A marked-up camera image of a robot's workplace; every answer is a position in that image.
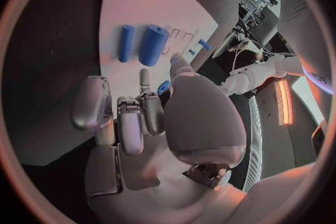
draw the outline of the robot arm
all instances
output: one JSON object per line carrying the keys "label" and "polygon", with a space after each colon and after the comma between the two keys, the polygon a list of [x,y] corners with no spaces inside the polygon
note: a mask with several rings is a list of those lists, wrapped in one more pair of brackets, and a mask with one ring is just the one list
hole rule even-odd
{"label": "robot arm", "polygon": [[287,74],[303,76],[297,57],[285,58],[282,54],[270,57],[264,63],[251,64],[230,72],[220,88],[227,94],[244,94],[262,85],[269,77],[284,77]]}

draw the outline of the robotic arm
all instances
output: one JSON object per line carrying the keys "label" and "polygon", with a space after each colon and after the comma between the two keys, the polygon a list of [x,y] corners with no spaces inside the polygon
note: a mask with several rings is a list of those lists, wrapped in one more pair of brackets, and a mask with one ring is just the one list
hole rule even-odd
{"label": "robotic arm", "polygon": [[220,88],[227,95],[244,94],[262,85],[269,77],[281,78],[287,74],[304,75],[298,57],[285,58],[282,54],[276,54],[264,63],[233,70]]}

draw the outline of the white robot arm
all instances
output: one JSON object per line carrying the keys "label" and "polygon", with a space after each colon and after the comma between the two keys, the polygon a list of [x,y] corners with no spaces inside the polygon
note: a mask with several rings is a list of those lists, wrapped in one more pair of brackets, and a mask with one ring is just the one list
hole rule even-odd
{"label": "white robot arm", "polygon": [[220,88],[227,94],[244,94],[262,85],[269,77],[284,77],[287,74],[303,76],[297,57],[285,58],[282,54],[270,57],[264,63],[251,64],[230,72]]}

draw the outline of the white pegboard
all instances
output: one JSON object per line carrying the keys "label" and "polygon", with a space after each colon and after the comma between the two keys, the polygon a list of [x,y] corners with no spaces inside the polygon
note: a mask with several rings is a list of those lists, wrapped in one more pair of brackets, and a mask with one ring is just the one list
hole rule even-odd
{"label": "white pegboard", "polygon": [[[131,56],[128,62],[118,61],[119,40],[122,25],[135,27]],[[154,67],[146,67],[138,61],[139,48],[144,31],[149,24],[165,28],[170,37]],[[116,112],[116,100],[120,96],[139,95],[139,71],[147,68],[151,74],[153,90],[169,79],[170,57],[183,53],[191,62],[201,50],[200,39],[207,41],[218,27],[215,20],[196,0],[103,0],[99,51],[101,74],[108,78]]]}

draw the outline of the orange light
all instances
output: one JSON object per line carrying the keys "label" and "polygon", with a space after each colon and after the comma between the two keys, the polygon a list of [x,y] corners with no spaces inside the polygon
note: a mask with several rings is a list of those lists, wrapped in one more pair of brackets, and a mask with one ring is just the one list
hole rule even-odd
{"label": "orange light", "polygon": [[291,92],[287,80],[278,80],[275,82],[279,125],[293,124],[293,110]]}

